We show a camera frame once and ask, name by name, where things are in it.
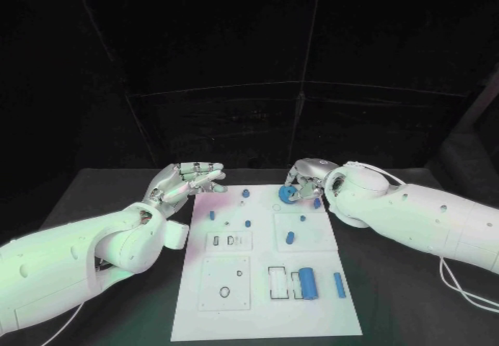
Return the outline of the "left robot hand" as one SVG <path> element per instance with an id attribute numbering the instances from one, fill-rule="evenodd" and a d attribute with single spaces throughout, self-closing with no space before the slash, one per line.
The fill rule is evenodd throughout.
<path id="1" fill-rule="evenodd" d="M 170 164 L 148 184 L 142 203 L 168 218 L 181 209 L 190 195 L 226 192 L 227 187 L 217 184 L 217 180 L 224 178 L 222 170 L 222 163 Z"/>

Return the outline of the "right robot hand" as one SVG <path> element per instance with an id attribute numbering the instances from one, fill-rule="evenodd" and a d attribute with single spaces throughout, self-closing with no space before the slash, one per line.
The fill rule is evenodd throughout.
<path id="1" fill-rule="evenodd" d="M 325 180 L 337 164 L 324 159 L 298 159 L 288 170 L 284 182 L 284 202 L 312 200 L 324 192 Z"/>

